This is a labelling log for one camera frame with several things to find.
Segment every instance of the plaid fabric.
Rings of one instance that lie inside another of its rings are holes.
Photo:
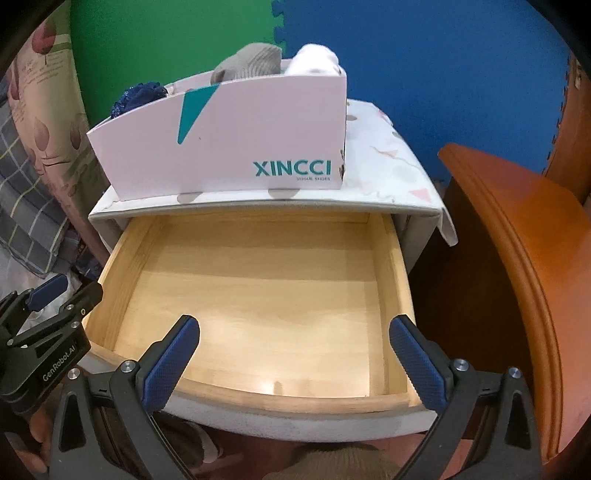
[[[0,245],[40,277],[67,272],[80,236],[35,171],[8,102],[0,105]]]

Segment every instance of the green wall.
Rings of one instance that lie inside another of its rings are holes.
[[[72,46],[90,125],[138,82],[212,70],[253,41],[274,43],[271,0],[73,0]]]

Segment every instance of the curved wooden edge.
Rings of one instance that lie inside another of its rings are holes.
[[[510,176],[515,173],[514,168],[521,167],[456,144],[443,147],[439,157],[478,212],[515,287],[534,366],[534,404],[541,453],[543,459],[550,459],[559,452],[563,408],[562,370],[553,321],[540,279],[525,246],[496,196],[484,182],[482,172],[474,168],[475,165],[480,170],[497,168],[496,175]]]
[[[569,59],[569,84],[546,178],[573,192],[583,204],[591,192],[591,82],[574,57]]]
[[[91,349],[87,355],[106,362],[113,370],[127,360],[96,343],[91,342],[90,345]],[[407,393],[351,398],[282,397],[217,387],[186,378],[181,378],[178,382],[175,393],[234,407],[280,413],[373,413],[408,406]]]

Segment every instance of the wooden drawer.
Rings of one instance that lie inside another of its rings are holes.
[[[91,355],[139,358],[182,315],[200,344],[177,393],[303,414],[420,406],[388,340],[414,318],[389,215],[235,209],[131,220],[85,320]]]

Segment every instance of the blue foam mat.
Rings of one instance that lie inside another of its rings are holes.
[[[283,0],[273,2],[292,57],[327,45],[349,97],[380,107],[428,174],[447,142],[542,172],[557,132],[569,49],[526,0]]]

